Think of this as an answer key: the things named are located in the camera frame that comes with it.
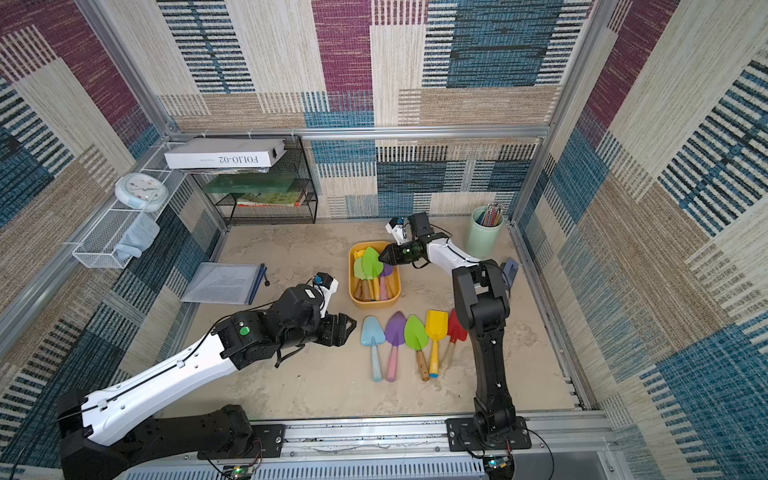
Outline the red shovel wooden handle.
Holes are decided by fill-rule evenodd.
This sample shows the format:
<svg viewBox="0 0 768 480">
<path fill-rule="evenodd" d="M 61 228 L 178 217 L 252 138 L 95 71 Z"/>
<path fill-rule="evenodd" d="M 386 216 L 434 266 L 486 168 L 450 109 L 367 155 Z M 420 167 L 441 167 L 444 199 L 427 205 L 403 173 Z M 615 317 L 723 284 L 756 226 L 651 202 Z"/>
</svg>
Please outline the red shovel wooden handle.
<svg viewBox="0 0 768 480">
<path fill-rule="evenodd" d="M 447 336 L 449 337 L 449 344 L 445 356 L 440 363 L 442 371 L 446 371 L 450 367 L 456 344 L 465 341 L 468 336 L 467 331 L 459 322 L 455 309 L 452 309 L 449 314 Z"/>
</svg>

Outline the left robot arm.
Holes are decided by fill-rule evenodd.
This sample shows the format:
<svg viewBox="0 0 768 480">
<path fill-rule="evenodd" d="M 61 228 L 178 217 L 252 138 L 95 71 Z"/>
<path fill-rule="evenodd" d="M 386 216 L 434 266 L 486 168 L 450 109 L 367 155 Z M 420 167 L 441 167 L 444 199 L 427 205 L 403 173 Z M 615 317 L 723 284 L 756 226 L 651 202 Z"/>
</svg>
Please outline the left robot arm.
<svg viewBox="0 0 768 480">
<path fill-rule="evenodd" d="M 195 343 L 113 386 L 74 389 L 58 400 L 60 463 L 67 479 L 114 479 L 142 463 L 183 453 L 255 456 L 257 436 L 240 405 L 159 418 L 187 394 L 260 361 L 282 364 L 306 345 L 341 347 L 357 323 L 328 311 L 334 288 L 300 284 L 268 308 L 217 321 Z"/>
</svg>

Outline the yellow square shovel yellow handle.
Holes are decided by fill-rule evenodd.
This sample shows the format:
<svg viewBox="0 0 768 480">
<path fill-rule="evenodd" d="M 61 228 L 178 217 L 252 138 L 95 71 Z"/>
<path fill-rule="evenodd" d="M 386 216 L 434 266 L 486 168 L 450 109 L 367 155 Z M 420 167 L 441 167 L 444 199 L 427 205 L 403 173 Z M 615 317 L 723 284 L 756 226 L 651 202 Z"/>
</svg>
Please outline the yellow square shovel yellow handle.
<svg viewBox="0 0 768 480">
<path fill-rule="evenodd" d="M 431 340 L 429 375 L 431 378 L 439 376 L 439 344 L 447 335 L 449 313 L 440 310 L 429 310 L 426 319 L 426 333 Z"/>
</svg>

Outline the purple pointed shovel pink handle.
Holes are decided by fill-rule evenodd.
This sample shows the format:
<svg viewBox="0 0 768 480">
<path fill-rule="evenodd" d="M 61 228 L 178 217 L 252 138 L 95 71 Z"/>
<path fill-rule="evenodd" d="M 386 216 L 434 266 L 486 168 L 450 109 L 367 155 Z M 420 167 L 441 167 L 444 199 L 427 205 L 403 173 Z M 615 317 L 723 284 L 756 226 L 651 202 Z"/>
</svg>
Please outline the purple pointed shovel pink handle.
<svg viewBox="0 0 768 480">
<path fill-rule="evenodd" d="M 383 270 L 379 275 L 380 299 L 382 301 L 391 299 L 395 293 L 393 272 L 393 266 L 386 263 L 383 264 Z"/>
</svg>

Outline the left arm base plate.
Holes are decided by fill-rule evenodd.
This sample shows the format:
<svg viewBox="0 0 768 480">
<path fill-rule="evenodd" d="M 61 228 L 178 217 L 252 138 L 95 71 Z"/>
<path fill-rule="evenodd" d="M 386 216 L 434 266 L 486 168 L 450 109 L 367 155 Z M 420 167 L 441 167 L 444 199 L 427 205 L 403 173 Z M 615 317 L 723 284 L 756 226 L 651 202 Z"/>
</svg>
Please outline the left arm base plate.
<svg viewBox="0 0 768 480">
<path fill-rule="evenodd" d="M 251 460 L 279 458 L 282 453 L 286 427 L 287 425 L 282 423 L 252 423 L 251 435 L 246 441 L 246 449 L 242 458 Z"/>
</svg>

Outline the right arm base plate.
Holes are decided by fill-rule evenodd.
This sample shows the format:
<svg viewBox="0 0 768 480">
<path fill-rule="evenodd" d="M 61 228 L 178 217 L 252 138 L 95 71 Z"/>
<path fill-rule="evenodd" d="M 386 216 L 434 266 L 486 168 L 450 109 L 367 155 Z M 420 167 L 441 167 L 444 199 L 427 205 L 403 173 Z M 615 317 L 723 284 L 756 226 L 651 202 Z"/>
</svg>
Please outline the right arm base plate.
<svg viewBox="0 0 768 480">
<path fill-rule="evenodd" d="M 491 430 L 480 427 L 472 416 L 445 420 L 449 449 L 452 452 L 527 450 L 532 447 L 526 419 L 517 416 L 510 426 Z"/>
</svg>

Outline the green shovel orange handle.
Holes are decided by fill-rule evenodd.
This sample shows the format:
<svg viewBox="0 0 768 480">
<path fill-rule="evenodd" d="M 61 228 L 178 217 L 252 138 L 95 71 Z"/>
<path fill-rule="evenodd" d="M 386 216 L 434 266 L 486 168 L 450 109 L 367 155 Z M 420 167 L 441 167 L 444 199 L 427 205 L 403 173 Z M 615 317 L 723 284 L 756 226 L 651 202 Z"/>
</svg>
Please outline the green shovel orange handle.
<svg viewBox="0 0 768 480">
<path fill-rule="evenodd" d="M 373 301 L 380 300 L 379 275 L 383 270 L 383 263 L 378 259 L 379 252 L 372 247 L 367 247 L 363 257 L 363 270 L 368 282 Z"/>
</svg>

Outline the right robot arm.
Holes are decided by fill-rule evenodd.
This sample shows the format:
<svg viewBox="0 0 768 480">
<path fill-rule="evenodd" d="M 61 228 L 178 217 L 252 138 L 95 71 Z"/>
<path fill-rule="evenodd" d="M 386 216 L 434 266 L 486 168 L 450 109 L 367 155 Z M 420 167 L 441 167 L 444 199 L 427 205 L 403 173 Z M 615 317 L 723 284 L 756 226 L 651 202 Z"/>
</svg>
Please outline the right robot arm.
<svg viewBox="0 0 768 480">
<path fill-rule="evenodd" d="M 503 337 L 510 305 L 502 268 L 461 250 L 447 233 L 434 230 L 424 212 L 393 217 L 386 231 L 394 242 L 380 254 L 381 262 L 398 266 L 423 260 L 451 275 L 454 310 L 468 332 L 477 374 L 475 429 L 486 443 L 501 440 L 518 428 L 505 372 Z"/>
</svg>

